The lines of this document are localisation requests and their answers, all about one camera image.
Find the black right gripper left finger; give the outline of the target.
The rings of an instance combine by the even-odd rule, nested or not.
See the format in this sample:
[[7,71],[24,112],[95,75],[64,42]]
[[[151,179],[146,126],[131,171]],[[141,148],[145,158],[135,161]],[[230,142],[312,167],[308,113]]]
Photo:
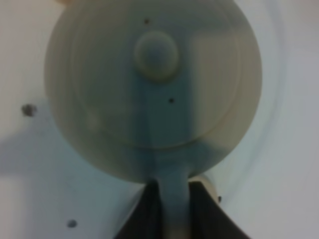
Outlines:
[[162,210],[159,186],[156,182],[145,186],[143,193],[126,219],[116,239],[161,239],[163,238]]

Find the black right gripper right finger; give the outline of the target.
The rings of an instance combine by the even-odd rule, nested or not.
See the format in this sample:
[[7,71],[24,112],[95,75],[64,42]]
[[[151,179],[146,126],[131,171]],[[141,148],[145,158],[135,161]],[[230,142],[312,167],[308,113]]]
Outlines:
[[201,182],[190,182],[189,189],[192,239],[249,239]]

